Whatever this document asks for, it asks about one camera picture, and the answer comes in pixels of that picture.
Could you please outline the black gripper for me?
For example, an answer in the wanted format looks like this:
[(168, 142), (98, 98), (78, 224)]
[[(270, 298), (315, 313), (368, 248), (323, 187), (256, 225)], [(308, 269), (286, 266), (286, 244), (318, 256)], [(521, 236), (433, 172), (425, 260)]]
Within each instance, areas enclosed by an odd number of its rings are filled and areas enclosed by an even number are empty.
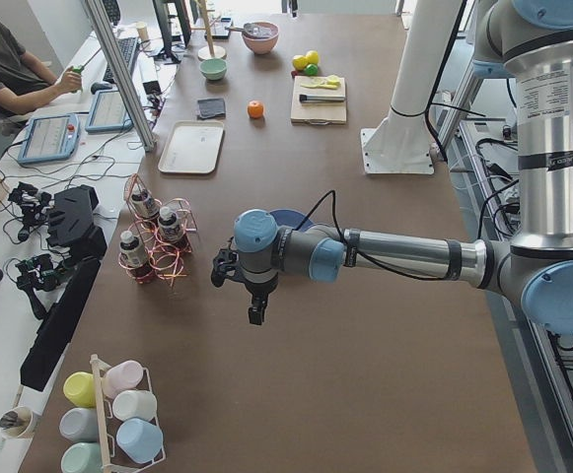
[(231, 236), (225, 247), (219, 249), (212, 260), (211, 283), (220, 288), (226, 280), (241, 283), (251, 294), (251, 306), (248, 310), (250, 324), (262, 325), (265, 320), (269, 295), (276, 290), (278, 276), (273, 275), (265, 282), (252, 282), (243, 273), (239, 254), (232, 248), (234, 238)]

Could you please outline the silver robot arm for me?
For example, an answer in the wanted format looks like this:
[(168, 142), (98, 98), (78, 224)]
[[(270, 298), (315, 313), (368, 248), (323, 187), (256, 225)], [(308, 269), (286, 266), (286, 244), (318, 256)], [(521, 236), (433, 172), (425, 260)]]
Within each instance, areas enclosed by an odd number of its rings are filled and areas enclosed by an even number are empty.
[(341, 267), (374, 266), (422, 281), (462, 280), (505, 297), (534, 323), (573, 335), (573, 1), (480, 1), (472, 72), (516, 82), (520, 225), (507, 241), (460, 242), (307, 229), (252, 209), (235, 221), (211, 281), (251, 294), (261, 324), (280, 273), (332, 282)]

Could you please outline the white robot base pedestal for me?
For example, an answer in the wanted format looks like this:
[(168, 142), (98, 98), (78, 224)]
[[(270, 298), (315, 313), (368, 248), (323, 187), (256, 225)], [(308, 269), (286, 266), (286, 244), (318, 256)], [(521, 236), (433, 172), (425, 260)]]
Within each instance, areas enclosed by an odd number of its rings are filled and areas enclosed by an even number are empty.
[(455, 42), (464, 1), (419, 1), (407, 33), (389, 113), (361, 130), (367, 174), (431, 174), (433, 137), (426, 119), (433, 92)]

